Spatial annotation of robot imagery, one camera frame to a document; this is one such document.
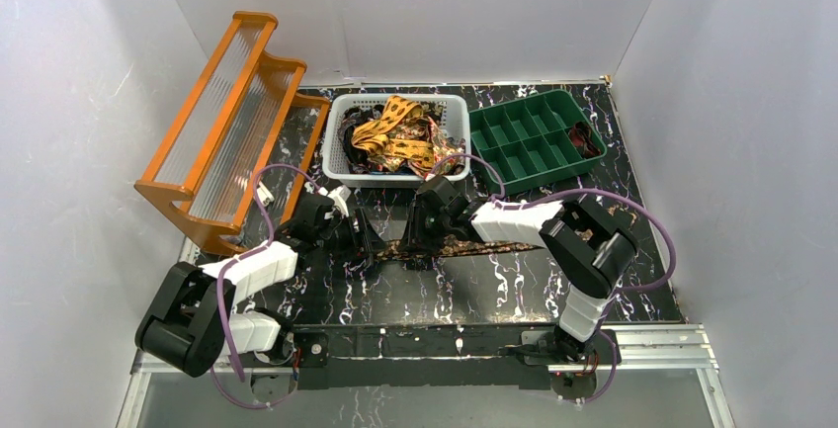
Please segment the black brown floral tie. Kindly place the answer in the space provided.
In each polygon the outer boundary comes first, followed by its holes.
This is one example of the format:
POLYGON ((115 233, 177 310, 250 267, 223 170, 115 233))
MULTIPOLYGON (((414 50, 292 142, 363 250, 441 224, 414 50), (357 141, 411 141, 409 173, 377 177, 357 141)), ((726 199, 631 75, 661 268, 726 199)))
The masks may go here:
POLYGON ((463 256, 479 256, 489 254, 503 254, 537 250, 539 246, 528 243, 514 242, 474 242, 455 240, 447 237, 442 245, 436 248, 402 246, 399 240, 387 241, 383 248, 374 253, 376 262, 410 261, 423 258, 450 258, 463 256))

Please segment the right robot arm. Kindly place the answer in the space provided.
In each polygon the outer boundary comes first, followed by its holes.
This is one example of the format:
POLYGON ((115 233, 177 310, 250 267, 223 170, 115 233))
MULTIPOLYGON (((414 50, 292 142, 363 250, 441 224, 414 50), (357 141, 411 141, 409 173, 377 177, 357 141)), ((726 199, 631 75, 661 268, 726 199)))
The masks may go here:
POLYGON ((541 204, 471 200, 435 176, 418 188, 397 249, 436 253, 450 240, 526 244, 549 252, 569 283, 565 307, 545 343, 524 343, 516 351, 556 361, 579 362, 591 354, 617 283, 638 253, 630 232, 587 197, 541 204))

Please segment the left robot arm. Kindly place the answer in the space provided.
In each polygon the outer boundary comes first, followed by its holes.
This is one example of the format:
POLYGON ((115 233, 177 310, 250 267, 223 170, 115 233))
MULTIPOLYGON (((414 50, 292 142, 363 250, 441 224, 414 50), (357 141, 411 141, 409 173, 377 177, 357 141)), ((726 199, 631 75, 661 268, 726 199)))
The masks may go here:
POLYGON ((310 256, 338 264, 372 266, 385 243, 361 210, 349 210, 337 192, 305 194, 292 217, 256 248, 205 265, 174 264, 135 332, 138 350, 196 378, 221 358, 263 353, 286 362, 295 350, 293 325, 266 308, 237 306, 292 279, 310 256))

